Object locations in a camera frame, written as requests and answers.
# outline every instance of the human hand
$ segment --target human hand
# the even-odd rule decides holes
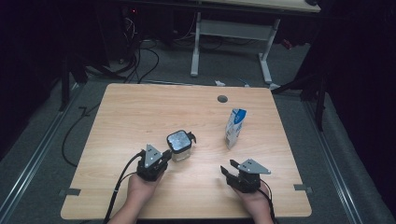
[[[125,204],[108,223],[136,223],[140,210],[152,197],[162,178],[163,173],[156,181],[151,182],[142,179],[137,174],[132,174],[129,177]]]
[[[127,203],[141,204],[142,207],[154,194],[155,189],[163,178],[163,173],[156,181],[146,181],[137,174],[132,174],[129,177]]]
[[[260,189],[268,195],[269,190],[265,184],[261,184]],[[260,192],[242,193],[234,189],[236,194],[241,198],[242,204],[253,217],[255,224],[273,224],[270,214],[270,205],[268,200]]]

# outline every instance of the black tape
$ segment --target black tape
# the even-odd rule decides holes
[[[313,192],[311,187],[307,187],[304,184],[294,185],[294,190],[304,190],[306,193],[312,193]]]
[[[61,197],[64,197],[66,195],[78,196],[80,192],[81,189],[61,189],[61,191],[59,191],[59,196]]]

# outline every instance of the blue and white carton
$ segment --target blue and white carton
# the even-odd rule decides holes
[[[236,144],[236,140],[241,132],[242,123],[244,122],[246,114],[247,111],[240,108],[234,108],[231,112],[225,128],[225,143],[228,149]]]

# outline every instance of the gray carpet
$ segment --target gray carpet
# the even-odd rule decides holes
[[[155,46],[154,50],[160,58],[158,66],[142,81],[166,81],[195,85],[215,85],[219,80],[226,86],[244,86],[243,79],[252,87],[264,87],[262,72],[256,54],[228,51],[222,46],[216,50],[201,51],[200,70],[198,77],[190,77],[191,46],[172,48],[153,42],[145,43],[146,47]],[[213,48],[216,44],[204,47]],[[280,45],[274,45],[270,52],[268,63],[275,84],[285,84],[294,76],[309,50],[309,46],[296,47],[287,50]],[[137,73],[142,77],[156,63],[157,57],[149,50],[141,50],[141,63]],[[28,185],[18,205],[9,218],[9,223],[80,223],[81,220],[63,220],[60,212],[64,197],[59,195],[62,189],[67,189],[73,178],[75,168],[65,162],[62,156],[64,137],[70,127],[82,114],[81,106],[88,109],[101,101],[106,85],[115,80],[106,77],[90,76],[89,82],[78,89],[80,93],[71,104],[69,111],[54,135],[47,155],[39,166],[34,178]],[[304,104],[300,101],[298,91],[287,91],[274,95],[276,106],[285,132],[290,141],[290,147],[306,186],[312,189],[308,199],[313,213],[305,218],[282,218],[279,223],[350,223],[346,210],[342,205],[336,187],[321,151],[316,129],[311,117],[306,113]],[[2,180],[0,201],[3,202],[12,190],[40,140],[53,119],[58,115],[60,107],[60,85],[57,85],[50,99],[44,103],[32,116],[28,127],[22,133],[18,142],[0,163],[0,178]],[[84,117],[68,135],[64,152],[73,163],[78,163],[79,156],[89,135],[96,110]],[[359,157],[347,138],[342,123],[332,107],[331,99],[326,98],[326,109],[323,116],[324,134],[331,148],[337,165],[346,180],[351,195],[359,208],[362,223],[396,223],[388,208],[383,204],[370,176],[365,172]],[[209,220],[196,220],[194,223],[208,223]],[[224,223],[246,223],[247,220],[223,220]],[[89,223],[101,223],[100,220]]]

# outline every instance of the table top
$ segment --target table top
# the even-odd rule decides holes
[[[218,96],[228,98],[220,103]],[[225,127],[233,108],[247,116],[238,141],[228,149]],[[257,161],[270,175],[261,175],[271,187],[277,217],[308,217],[311,207],[301,185],[296,163],[278,115],[272,93],[265,88],[110,84],[106,88],[90,136],[82,153],[61,215],[65,219],[104,218],[121,171],[136,153],[151,144],[168,149],[166,136],[178,130],[192,132],[191,156],[169,161],[163,179],[140,218],[249,217],[220,171],[238,172],[230,160]],[[135,171],[135,160],[126,174]],[[123,181],[113,215],[126,198]]]

